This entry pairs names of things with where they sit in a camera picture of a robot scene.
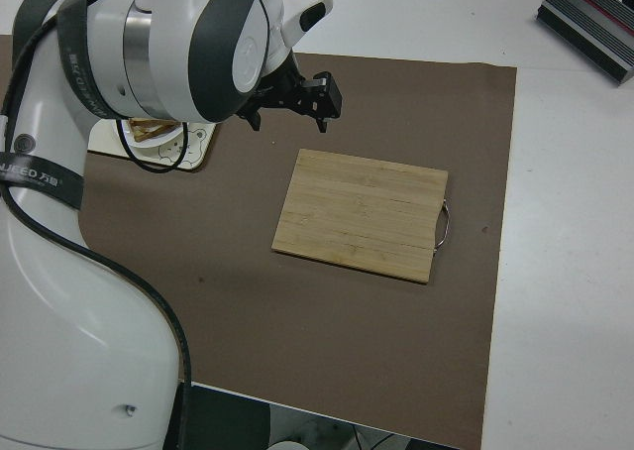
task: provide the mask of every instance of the white robotic arm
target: white robotic arm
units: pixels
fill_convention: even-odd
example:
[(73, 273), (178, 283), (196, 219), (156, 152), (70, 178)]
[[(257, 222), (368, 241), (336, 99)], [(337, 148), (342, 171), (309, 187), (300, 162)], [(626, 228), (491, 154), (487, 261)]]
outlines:
[[(77, 209), (89, 132), (100, 117), (133, 116), (238, 114), (257, 128), (261, 107), (325, 130), (341, 95), (328, 72), (305, 80), (292, 47), (331, 8), (25, 1), (14, 53), (32, 55), (15, 64), (0, 116), (0, 450), (162, 448), (186, 342), (168, 305), (135, 286), (146, 283), (85, 249)], [(46, 34), (28, 42), (44, 19)]]

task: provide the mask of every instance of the metal handle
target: metal handle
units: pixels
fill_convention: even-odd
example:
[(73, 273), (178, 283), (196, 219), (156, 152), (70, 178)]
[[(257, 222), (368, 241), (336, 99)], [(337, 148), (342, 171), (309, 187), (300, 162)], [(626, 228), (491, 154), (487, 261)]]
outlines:
[(436, 255), (436, 252), (438, 252), (438, 250), (443, 246), (443, 244), (447, 240), (447, 236), (449, 235), (449, 224), (450, 224), (450, 222), (452, 220), (452, 216), (449, 213), (449, 205), (447, 204), (447, 199), (443, 199), (443, 209), (442, 210), (445, 213), (445, 216), (447, 217), (447, 221), (445, 222), (445, 232), (443, 233), (443, 238), (440, 239), (440, 241), (434, 247), (434, 255)]

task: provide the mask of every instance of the white table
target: white table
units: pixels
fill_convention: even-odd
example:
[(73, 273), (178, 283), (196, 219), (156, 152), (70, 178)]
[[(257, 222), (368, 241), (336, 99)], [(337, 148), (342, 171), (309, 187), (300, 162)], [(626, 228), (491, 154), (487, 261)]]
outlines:
[(519, 67), (482, 449), (629, 450), (634, 81), (538, 25), (541, 1), (335, 0), (297, 50)]

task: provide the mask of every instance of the wooden cutting board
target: wooden cutting board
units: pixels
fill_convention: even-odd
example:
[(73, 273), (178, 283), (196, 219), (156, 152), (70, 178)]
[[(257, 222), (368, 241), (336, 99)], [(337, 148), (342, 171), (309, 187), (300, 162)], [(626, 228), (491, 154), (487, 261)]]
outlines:
[(427, 282), (444, 170), (300, 150), (272, 248)]

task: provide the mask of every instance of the brown tabletop covering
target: brown tabletop covering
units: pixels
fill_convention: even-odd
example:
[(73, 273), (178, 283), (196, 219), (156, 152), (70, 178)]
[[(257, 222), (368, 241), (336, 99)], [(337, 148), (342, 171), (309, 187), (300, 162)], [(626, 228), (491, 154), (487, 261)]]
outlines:
[[(327, 134), (267, 111), (260, 132), (222, 125), (194, 173), (89, 155), (85, 239), (170, 301), (196, 382), (477, 449), (515, 69), (299, 60), (306, 75), (332, 71), (343, 92)], [(300, 148), (449, 172), (452, 230), (427, 285), (271, 251)]]

